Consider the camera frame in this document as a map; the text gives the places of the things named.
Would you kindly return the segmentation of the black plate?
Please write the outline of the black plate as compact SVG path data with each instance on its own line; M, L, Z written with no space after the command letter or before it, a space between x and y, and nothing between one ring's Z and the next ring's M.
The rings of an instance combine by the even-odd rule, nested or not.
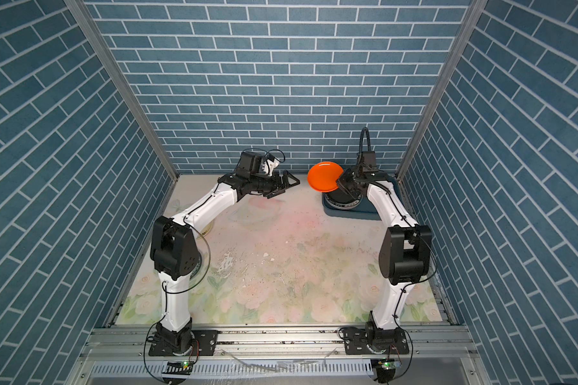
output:
M333 210L350 211L356 209L363 200L360 193L352 195L341 189L324 193L324 200Z

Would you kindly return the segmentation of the orange plate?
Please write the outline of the orange plate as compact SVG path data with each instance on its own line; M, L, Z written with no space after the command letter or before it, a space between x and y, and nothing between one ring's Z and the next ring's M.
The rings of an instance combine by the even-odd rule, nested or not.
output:
M344 169L337 163L320 162L309 169L307 182L319 193L330 193L338 189L337 181L343 172Z

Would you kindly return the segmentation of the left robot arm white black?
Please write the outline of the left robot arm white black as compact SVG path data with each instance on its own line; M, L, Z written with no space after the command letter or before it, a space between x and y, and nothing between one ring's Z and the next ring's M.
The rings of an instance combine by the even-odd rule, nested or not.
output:
M204 261L197 247L200 237L206 248L209 242L202 231L220 213L245 196L277 197L300 184L300 180L284 170L270 175L229 173L205 197L171 218L161 216L153 224L150 258L162 286L162 318L156 323L150 340L151 355L187 355L197 350L192 317L189 312L189 292L197 286L190 277Z

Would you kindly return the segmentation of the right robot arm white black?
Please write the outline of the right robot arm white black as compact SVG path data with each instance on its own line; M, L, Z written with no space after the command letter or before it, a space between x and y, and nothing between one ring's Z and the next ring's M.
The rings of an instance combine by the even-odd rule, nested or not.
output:
M383 172L360 173L350 168L340 175L337 186L352 197L367 198L386 226L378 256L385 284L366 323L365 343L377 353L403 354L408 347L401 313L414 286L427 280L432 232L411 217L395 185Z

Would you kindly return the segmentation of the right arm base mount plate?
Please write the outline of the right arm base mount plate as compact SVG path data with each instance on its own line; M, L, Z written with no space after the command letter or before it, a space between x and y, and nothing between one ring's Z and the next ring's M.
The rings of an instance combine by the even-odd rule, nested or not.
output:
M366 330L356 327L342 327L337 331L347 355L406 355L409 354L409 340L406 333L393 330Z

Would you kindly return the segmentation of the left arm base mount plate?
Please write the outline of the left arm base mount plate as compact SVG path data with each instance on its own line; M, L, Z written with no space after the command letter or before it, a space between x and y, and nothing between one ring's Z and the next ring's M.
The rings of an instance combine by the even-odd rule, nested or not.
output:
M217 330L155 331L146 340L147 353L152 357L208 357L214 355L217 341Z

